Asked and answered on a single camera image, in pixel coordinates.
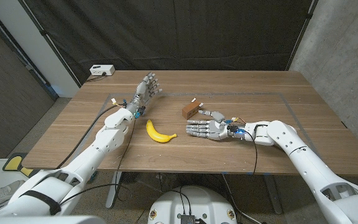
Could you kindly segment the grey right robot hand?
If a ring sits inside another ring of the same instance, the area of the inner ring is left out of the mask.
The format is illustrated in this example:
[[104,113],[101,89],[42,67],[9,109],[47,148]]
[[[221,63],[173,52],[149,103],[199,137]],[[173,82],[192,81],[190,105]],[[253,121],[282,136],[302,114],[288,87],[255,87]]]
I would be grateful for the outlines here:
[[211,120],[189,119],[186,133],[199,138],[220,141],[232,137],[244,139],[246,136],[244,125],[227,123],[223,114],[217,111],[199,110],[200,114],[211,116]]

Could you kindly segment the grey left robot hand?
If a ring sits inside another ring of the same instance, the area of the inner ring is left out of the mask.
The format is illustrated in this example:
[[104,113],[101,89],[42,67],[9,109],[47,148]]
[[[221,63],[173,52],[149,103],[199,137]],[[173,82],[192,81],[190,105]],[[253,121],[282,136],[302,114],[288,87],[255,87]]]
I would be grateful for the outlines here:
[[160,84],[155,74],[149,72],[138,84],[134,97],[127,104],[126,109],[138,118],[137,114],[143,114],[151,99],[162,91],[159,86]]

